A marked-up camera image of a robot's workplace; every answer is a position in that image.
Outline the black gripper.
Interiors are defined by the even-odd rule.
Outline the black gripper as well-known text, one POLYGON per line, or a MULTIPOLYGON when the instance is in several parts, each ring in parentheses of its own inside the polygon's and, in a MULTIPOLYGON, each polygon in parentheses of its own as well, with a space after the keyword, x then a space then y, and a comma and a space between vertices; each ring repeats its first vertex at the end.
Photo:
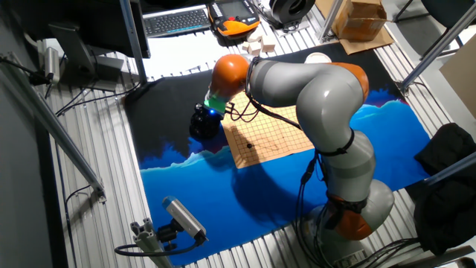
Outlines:
POLYGON ((204 104, 197 103, 194 108, 193 126, 198 130, 218 130, 222 114, 204 104))

